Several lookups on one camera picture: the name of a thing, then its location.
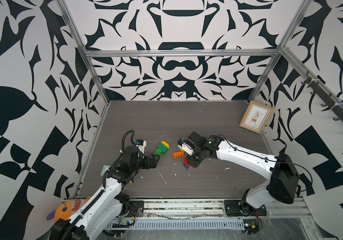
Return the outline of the dark green upturned lego brick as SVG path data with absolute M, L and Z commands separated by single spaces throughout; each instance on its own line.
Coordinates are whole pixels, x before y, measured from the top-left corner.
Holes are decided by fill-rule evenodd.
M 157 150 L 154 152 L 155 155 L 163 155 L 165 153 L 167 153 L 168 151 L 168 147 L 164 146 L 164 145 L 158 145 L 157 146 Z

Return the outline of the red square lego brick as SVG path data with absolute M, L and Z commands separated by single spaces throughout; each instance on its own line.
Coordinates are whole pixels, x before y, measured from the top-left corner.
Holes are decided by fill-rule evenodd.
M 187 159 L 184 159 L 184 165 L 185 165 L 185 166 L 190 166 L 190 165 L 188 164 Z

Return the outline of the dark green long lego brick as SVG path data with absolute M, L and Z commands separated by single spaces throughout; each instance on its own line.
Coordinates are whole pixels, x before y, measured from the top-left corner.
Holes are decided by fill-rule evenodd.
M 165 154 L 168 151 L 168 148 L 166 148 L 163 144 L 159 143 L 157 146 L 157 149 L 162 150 L 162 153 Z

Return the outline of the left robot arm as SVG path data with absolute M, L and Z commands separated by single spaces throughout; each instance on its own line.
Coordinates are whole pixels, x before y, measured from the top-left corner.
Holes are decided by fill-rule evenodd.
M 126 146 L 127 135 L 133 137 L 134 131 L 129 130 L 122 137 L 120 155 L 104 172 L 100 188 L 67 220 L 56 221 L 49 239 L 95 240 L 114 218 L 128 213 L 129 196 L 122 190 L 140 170 L 156 168 L 160 156 L 145 155 L 144 140 L 131 140 L 130 145 Z

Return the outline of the orange long lego brick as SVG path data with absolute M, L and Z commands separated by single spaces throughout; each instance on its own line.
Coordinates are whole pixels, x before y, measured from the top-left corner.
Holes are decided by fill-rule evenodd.
M 174 152 L 173 153 L 173 157 L 176 159 L 176 158 L 182 158 L 184 157 L 185 155 L 185 152 L 184 151 L 178 151 L 178 152 Z

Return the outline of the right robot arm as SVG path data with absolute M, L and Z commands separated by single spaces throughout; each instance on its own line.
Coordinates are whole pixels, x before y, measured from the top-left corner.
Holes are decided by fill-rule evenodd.
M 223 135 L 207 138 L 192 132 L 181 138 L 178 147 L 187 153 L 186 168 L 197 168 L 206 158 L 228 161 L 249 169 L 265 181 L 252 189 L 246 189 L 239 201 L 226 200 L 225 212 L 229 217 L 266 216 L 266 204 L 280 202 L 292 204 L 300 193 L 298 165 L 281 153 L 278 156 L 258 153 L 229 142 Z

